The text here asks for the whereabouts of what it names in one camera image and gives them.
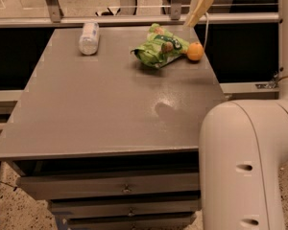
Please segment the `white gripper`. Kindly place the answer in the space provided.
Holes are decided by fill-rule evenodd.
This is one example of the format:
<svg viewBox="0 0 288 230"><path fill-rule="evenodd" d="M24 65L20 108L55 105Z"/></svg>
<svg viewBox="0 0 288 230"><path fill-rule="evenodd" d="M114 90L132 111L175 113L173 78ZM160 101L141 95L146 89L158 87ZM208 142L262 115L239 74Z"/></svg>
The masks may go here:
<svg viewBox="0 0 288 230"><path fill-rule="evenodd" d="M214 0L191 0L189 12L184 22L185 27L194 27L209 10Z"/></svg>

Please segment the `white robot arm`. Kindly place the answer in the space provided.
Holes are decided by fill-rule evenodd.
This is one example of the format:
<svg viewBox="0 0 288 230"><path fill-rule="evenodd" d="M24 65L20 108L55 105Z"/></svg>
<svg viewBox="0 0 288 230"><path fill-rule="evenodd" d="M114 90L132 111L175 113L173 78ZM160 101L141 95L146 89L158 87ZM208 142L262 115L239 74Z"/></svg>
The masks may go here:
<svg viewBox="0 0 288 230"><path fill-rule="evenodd" d="M278 170L288 162L288 0L278 0L279 98L221 103L199 135L204 230L285 230Z"/></svg>

